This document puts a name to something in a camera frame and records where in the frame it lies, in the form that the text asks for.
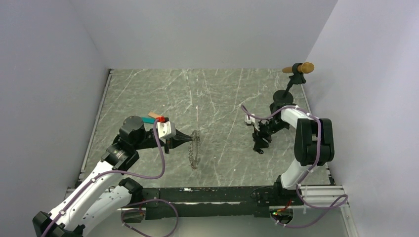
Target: black stand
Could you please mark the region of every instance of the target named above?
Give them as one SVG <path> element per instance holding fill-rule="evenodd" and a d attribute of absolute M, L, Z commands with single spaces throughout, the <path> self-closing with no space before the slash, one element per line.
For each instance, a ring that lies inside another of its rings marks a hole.
<path fill-rule="evenodd" d="M 294 101 L 293 95 L 290 93 L 290 89 L 293 85 L 300 85 L 306 83 L 304 79 L 304 74 L 298 71 L 298 67 L 302 63 L 295 63 L 293 65 L 293 75 L 289 76 L 290 82 L 288 82 L 287 89 L 285 90 L 277 90 L 274 93 L 274 102 L 279 104 L 292 104 Z"/>

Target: wooden stick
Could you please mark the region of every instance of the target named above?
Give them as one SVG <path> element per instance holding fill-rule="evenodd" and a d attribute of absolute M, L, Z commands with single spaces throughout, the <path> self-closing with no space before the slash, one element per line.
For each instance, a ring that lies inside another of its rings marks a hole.
<path fill-rule="evenodd" d="M 299 73 L 305 73 L 308 74 L 312 71 L 314 71 L 314 64 L 309 63 L 309 62 L 305 62 L 303 64 L 301 64 L 300 66 L 297 67 L 297 71 Z M 292 67 L 286 67 L 284 69 L 282 69 L 283 73 L 293 73 L 293 68 Z"/>
<path fill-rule="evenodd" d="M 155 112 L 153 112 L 153 111 L 150 111 L 149 113 L 148 113 L 148 116 L 150 116 L 150 117 L 152 117 L 152 118 L 158 118 L 158 117 L 161 117 L 161 115 L 158 115 L 158 114 L 156 114 Z"/>

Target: white enclosure wall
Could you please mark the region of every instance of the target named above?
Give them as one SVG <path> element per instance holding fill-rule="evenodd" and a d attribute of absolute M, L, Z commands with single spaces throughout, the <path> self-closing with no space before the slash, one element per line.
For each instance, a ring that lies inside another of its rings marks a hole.
<path fill-rule="evenodd" d="M 339 0 L 308 56 L 313 113 L 333 123 L 332 175 L 360 236 L 419 232 L 419 2 Z"/>
<path fill-rule="evenodd" d="M 31 237 L 77 180 L 107 69 L 68 0 L 0 5 L 0 236 Z"/>
<path fill-rule="evenodd" d="M 111 68 L 280 68 L 337 0 L 71 0 Z"/>

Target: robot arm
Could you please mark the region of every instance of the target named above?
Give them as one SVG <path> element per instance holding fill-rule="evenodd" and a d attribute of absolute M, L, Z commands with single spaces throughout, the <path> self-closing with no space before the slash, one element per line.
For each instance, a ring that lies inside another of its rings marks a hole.
<path fill-rule="evenodd" d="M 159 141 L 168 153 L 169 148 L 192 139 L 177 131 L 174 124 L 167 118 L 161 118 L 156 128 L 158 129 L 157 139 L 152 130 L 145 131 L 140 117 L 128 117 L 101 161 L 76 190 L 49 213 L 39 212 L 33 218 L 37 236 L 86 236 L 98 223 L 118 208 L 128 205 L 133 200 L 142 200 L 142 186 L 130 178 L 123 179 L 106 196 L 103 192 L 121 179 L 122 175 L 127 173 L 127 170 L 139 159 L 136 150 L 156 147 Z"/>
<path fill-rule="evenodd" d="M 289 105 L 272 103 L 271 112 Z M 321 153 L 317 165 L 324 165 L 326 162 L 332 161 L 334 157 L 334 144 L 332 123 L 329 119 L 320 119 L 322 124 L 321 131 Z M 296 129 L 294 154 L 295 159 L 292 161 L 285 173 L 280 175 L 278 181 L 281 181 L 283 189 L 295 190 L 297 182 L 303 177 L 309 167 L 316 159 L 317 151 L 317 125 L 316 121 L 310 118 L 306 113 L 293 108 L 286 108 L 281 110 L 267 122 L 262 123 L 256 118 L 249 115 L 245 116 L 245 124 L 254 126 L 253 140 L 255 145 L 253 150 L 263 154 L 261 148 L 269 147 L 272 141 L 271 135 L 283 128 L 292 126 Z"/>

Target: floor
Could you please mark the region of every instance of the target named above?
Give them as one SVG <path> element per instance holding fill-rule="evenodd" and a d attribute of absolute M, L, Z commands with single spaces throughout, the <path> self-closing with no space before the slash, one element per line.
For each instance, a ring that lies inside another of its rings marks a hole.
<path fill-rule="evenodd" d="M 212 187 L 272 185 L 294 159 L 295 130 L 273 135 L 260 155 L 252 150 L 252 127 L 245 126 L 240 105 L 251 113 L 269 115 L 272 95 L 284 89 L 288 75 L 278 69 L 142 69 L 112 70 L 85 170 L 90 173 L 128 116 L 150 111 L 169 117 L 185 134 L 199 135 L 194 149 L 183 144 L 166 155 L 166 172 L 158 180 L 137 179 L 144 187 Z M 294 103 L 307 109 L 300 86 L 290 92 Z M 157 149 L 138 151 L 130 169 L 157 175 Z M 191 165 L 190 153 L 197 164 Z M 319 167 L 305 184 L 330 184 L 326 168 Z"/>

